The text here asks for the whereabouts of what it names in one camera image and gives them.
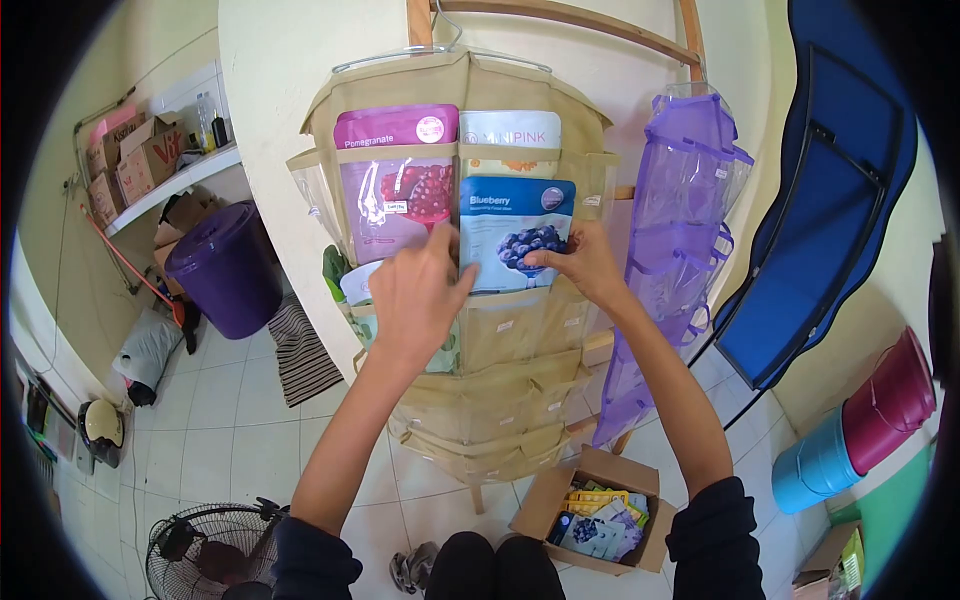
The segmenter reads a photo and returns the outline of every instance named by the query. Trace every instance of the clothes hanger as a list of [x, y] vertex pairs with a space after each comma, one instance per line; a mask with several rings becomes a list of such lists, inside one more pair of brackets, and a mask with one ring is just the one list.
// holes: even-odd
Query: clothes hanger
[[[464, 34], [464, 28], [457, 25], [452, 20], [450, 20], [448, 16], [446, 16], [446, 14], [444, 13], [444, 9], [442, 9], [440, 6], [440, 0], [436, 0], [436, 6], [437, 6], [437, 13], [434, 14], [433, 23], [431, 24], [431, 26], [436, 27], [437, 18], [439, 17], [444, 21], [446, 21], [447, 23], [449, 23], [450, 26], [453, 27], [455, 30], [457, 30], [457, 35], [453, 38], [453, 41], [451, 41], [449, 44], [446, 44], [446, 45], [431, 44], [429, 46], [423, 46], [423, 45], [407, 46], [406, 48], [402, 48], [394, 52], [388, 52], [386, 54], [379, 54], [373, 57], [367, 57], [365, 59], [351, 60], [350, 62], [344, 62], [342, 64], [338, 64], [333, 67], [332, 69], [333, 73], [342, 73], [347, 69], [351, 68], [352, 66], [355, 66], [357, 64], [361, 64], [364, 62], [370, 62], [372, 60], [394, 59], [398, 57], [413, 57], [413, 56], [420, 56], [420, 55], [444, 54], [444, 53], [454, 52], [457, 47], [457, 41]], [[465, 48], [468, 48], [469, 52], [473, 54], [475, 57], [485, 57], [488, 59], [519, 62], [521, 64], [527, 64], [527, 65], [536, 67], [537, 69], [539, 69], [540, 71], [543, 71], [544, 73], [553, 73], [553, 69], [550, 68], [549, 66], [545, 64], [540, 64], [539, 62], [535, 62], [533, 60], [522, 59], [520, 57], [514, 57], [509, 54], [502, 54], [499, 52], [474, 50], [472, 48], [469, 48], [468, 46], [465, 46]]]

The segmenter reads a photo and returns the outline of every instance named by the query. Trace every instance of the shelf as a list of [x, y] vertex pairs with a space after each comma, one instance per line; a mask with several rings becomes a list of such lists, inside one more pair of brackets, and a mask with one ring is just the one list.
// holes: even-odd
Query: shelf
[[215, 153], [204, 156], [186, 168], [180, 169], [170, 179], [161, 183], [152, 192], [120, 213], [120, 216], [107, 226], [105, 230], [107, 237], [112, 237], [117, 231], [136, 220], [137, 217], [154, 206], [166, 202], [171, 196], [175, 196], [191, 185], [199, 183], [211, 175], [216, 175], [235, 164], [240, 164], [240, 150], [237, 148], [236, 142], [230, 142]]

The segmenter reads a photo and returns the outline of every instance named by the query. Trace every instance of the white tile floor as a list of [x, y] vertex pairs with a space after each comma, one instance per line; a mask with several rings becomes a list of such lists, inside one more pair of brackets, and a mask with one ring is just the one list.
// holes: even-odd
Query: white tile floor
[[[344, 383], [286, 408], [276, 375], [274, 344], [264, 329], [231, 341], [205, 327], [197, 352], [178, 348], [160, 384], [153, 407], [135, 409], [132, 443], [120, 469], [100, 465], [93, 477], [60, 466], [56, 487], [64, 528], [88, 570], [111, 600], [146, 596], [143, 573], [149, 530], [170, 514], [206, 502], [253, 503], [265, 496], [290, 502], [316, 441], [347, 391]], [[606, 372], [601, 366], [584, 398], [570, 402], [568, 418], [578, 420], [599, 407]], [[694, 374], [722, 421], [735, 415], [752, 393], [719, 352], [708, 351]], [[805, 555], [828, 528], [823, 505], [784, 515], [770, 488], [774, 458], [795, 440], [772, 394], [727, 432], [735, 472], [756, 499], [763, 588], [768, 598], [789, 598], [790, 580]], [[577, 440], [567, 455], [579, 448]], [[660, 420], [640, 424], [624, 456], [660, 470], [661, 495], [678, 508], [686, 487]], [[484, 486], [487, 511], [473, 513], [467, 487], [431, 463], [400, 448], [384, 432], [373, 450], [343, 537], [365, 568], [353, 586], [356, 598], [403, 598], [387, 575], [395, 552], [423, 541], [443, 543], [472, 529], [490, 540], [507, 532], [532, 481]], [[674, 565], [661, 573], [636, 571], [622, 577], [557, 563], [567, 597], [669, 598]]]

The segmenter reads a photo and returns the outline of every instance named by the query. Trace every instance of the hand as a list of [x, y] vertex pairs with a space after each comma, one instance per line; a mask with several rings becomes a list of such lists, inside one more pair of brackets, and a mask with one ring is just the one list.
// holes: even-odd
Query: hand
[[450, 335], [450, 326], [467, 300], [479, 266], [470, 265], [459, 281], [450, 258], [460, 235], [449, 223], [437, 224], [426, 246], [403, 249], [370, 277], [377, 333], [371, 347], [410, 375], [423, 371]]
[[623, 273], [613, 259], [610, 241], [599, 221], [574, 219], [567, 241], [569, 253], [549, 250], [528, 253], [528, 265], [552, 267], [570, 278], [577, 289], [594, 304], [604, 308], [623, 294], [630, 295]]

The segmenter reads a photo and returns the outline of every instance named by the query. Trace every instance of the wooden frame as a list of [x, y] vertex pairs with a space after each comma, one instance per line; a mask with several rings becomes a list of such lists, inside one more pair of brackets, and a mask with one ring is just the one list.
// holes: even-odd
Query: wooden frame
[[[433, 43], [433, 28], [430, 13], [436, 9], [436, 0], [406, 0], [407, 35], [411, 46], [428, 46]], [[696, 0], [678, 0], [681, 19], [684, 22], [686, 46], [647, 31], [637, 25], [621, 21], [600, 12], [552, 2], [550, 0], [441, 0], [444, 12], [486, 12], [493, 14], [513, 14], [528, 16], [576, 25], [595, 32], [620, 37], [633, 43], [650, 48], [671, 59], [678, 60], [690, 67], [690, 80], [700, 82], [705, 79], [706, 63], [703, 34], [700, 30], [700, 16], [697, 13]], [[634, 187], [618, 185], [613, 194], [615, 201], [632, 200]], [[588, 367], [609, 361], [613, 352], [613, 331], [606, 329], [589, 336], [584, 342], [584, 363]], [[597, 415], [578, 420], [567, 426], [573, 435], [582, 434], [595, 427]], [[613, 454], [620, 454], [633, 431], [620, 436], [613, 444]], [[470, 497], [476, 514], [484, 512], [483, 496], [479, 486], [470, 487]]]

